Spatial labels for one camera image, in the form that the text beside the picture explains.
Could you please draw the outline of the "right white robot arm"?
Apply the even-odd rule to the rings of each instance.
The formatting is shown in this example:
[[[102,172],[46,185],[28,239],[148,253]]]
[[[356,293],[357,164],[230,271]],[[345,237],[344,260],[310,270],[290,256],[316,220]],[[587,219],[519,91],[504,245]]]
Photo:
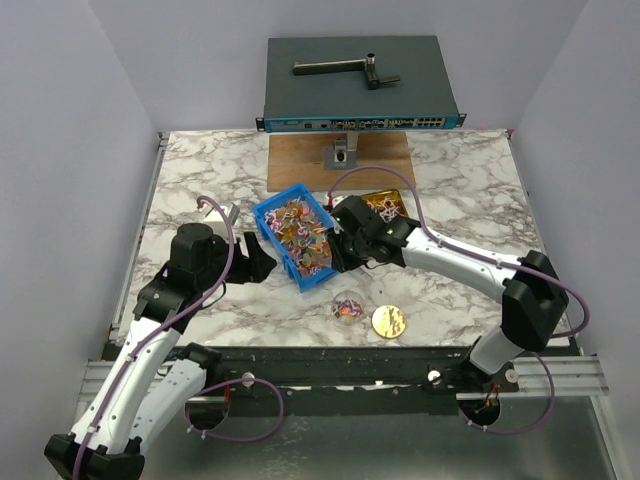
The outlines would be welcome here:
[[[435,233],[406,216],[386,222],[364,199],[348,196],[330,215],[332,267],[355,270],[374,260],[401,268],[437,273],[477,290],[500,304],[501,321],[467,351],[458,368],[461,383],[480,392],[497,373],[525,351],[543,351],[563,316],[569,298],[559,286],[548,257],[499,256]]]

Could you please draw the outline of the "gold jar lid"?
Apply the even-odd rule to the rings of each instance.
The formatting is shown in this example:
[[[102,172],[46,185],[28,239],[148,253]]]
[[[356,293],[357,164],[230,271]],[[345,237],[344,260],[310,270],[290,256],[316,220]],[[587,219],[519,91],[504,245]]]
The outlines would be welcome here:
[[[377,335],[385,339],[395,339],[406,330],[403,312],[393,305],[382,305],[371,316],[371,325]]]

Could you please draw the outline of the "square tin of lollipops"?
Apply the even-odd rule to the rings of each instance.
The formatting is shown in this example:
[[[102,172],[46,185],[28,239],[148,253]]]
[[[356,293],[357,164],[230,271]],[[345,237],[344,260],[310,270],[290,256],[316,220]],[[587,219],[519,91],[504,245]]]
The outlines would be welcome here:
[[[407,217],[408,212],[397,189],[367,193],[361,196],[367,205],[386,222],[398,216]]]

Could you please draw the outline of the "clear glass jar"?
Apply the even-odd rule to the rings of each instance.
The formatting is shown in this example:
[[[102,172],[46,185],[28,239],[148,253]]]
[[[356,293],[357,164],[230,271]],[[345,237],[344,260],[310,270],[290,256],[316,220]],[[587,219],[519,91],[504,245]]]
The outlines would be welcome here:
[[[353,326],[366,317],[364,298],[353,290],[337,293],[330,303],[330,318],[340,325]]]

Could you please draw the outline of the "blue plastic candy bin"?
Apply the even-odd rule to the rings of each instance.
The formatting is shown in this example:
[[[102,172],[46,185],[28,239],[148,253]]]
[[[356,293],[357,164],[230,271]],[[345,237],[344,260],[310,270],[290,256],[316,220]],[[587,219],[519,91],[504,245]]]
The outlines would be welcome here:
[[[252,212],[258,231],[272,244],[300,291],[337,274],[328,242],[333,221],[304,184],[297,183],[254,205]]]

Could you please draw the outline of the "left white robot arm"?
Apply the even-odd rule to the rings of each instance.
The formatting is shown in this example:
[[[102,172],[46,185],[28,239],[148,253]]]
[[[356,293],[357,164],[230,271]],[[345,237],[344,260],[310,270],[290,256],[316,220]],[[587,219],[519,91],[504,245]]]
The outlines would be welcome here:
[[[57,474],[139,478],[147,451],[187,399],[214,393],[222,380],[220,353],[195,343],[155,384],[159,368],[209,295],[227,284],[261,283],[276,264],[253,232],[229,240],[206,224],[181,225],[168,261],[138,293],[124,344],[91,405],[45,447]]]

